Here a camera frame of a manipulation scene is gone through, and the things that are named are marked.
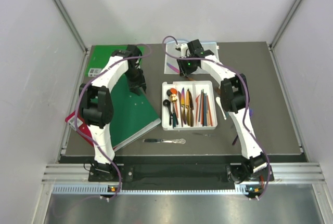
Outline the iridescent knife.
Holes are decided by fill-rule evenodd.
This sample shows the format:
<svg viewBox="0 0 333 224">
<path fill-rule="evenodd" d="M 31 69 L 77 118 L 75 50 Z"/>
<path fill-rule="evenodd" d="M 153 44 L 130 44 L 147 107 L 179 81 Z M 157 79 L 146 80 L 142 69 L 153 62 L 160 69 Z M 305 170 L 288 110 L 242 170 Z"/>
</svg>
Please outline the iridescent knife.
<svg viewBox="0 0 333 224">
<path fill-rule="evenodd" d="M 167 62 L 166 64 L 167 64 L 167 66 L 168 66 L 172 71 L 174 71 L 175 73 L 177 73 L 177 74 L 180 73 L 179 69 L 176 68 L 175 66 L 173 66 L 172 64 L 170 64 L 170 63 L 168 63 L 168 62 Z"/>
<path fill-rule="evenodd" d="M 185 89 L 182 88 L 181 91 L 181 108 L 182 108 L 182 121 L 186 124 L 186 109 L 185 109 Z"/>
</svg>

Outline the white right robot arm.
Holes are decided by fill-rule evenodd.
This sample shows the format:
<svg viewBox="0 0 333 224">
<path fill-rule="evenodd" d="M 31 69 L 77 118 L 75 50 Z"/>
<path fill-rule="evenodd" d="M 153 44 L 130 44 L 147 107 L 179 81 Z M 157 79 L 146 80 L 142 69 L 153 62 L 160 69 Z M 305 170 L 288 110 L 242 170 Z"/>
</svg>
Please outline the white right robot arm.
<svg viewBox="0 0 333 224">
<path fill-rule="evenodd" d="M 181 75 L 190 75 L 201 68 L 220 83 L 220 104 L 236 127 L 241 153 L 246 159 L 243 175 L 249 180 L 257 179 L 267 167 L 267 159 L 251 124 L 245 75 L 223 65 L 215 53 L 205 50 L 197 39 L 188 43 L 177 43 L 175 49 L 181 53 L 177 60 Z"/>
</svg>

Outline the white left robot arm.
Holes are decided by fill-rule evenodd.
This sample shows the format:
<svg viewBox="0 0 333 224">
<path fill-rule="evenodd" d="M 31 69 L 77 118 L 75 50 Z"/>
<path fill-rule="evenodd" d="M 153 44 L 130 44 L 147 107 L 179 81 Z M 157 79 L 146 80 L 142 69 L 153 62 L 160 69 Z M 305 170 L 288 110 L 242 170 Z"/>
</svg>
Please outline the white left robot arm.
<svg viewBox="0 0 333 224">
<path fill-rule="evenodd" d="M 75 114 L 80 115 L 92 136 L 94 160 L 102 164 L 100 174 L 114 180 L 118 168 L 112 165 L 115 152 L 111 143 L 110 123 L 113 117 L 111 91 L 121 76 L 125 75 L 130 92 L 139 95 L 147 86 L 140 60 L 143 52 L 137 45 L 127 45 L 125 50 L 115 50 L 101 72 L 88 83 L 81 85 Z"/>
</svg>

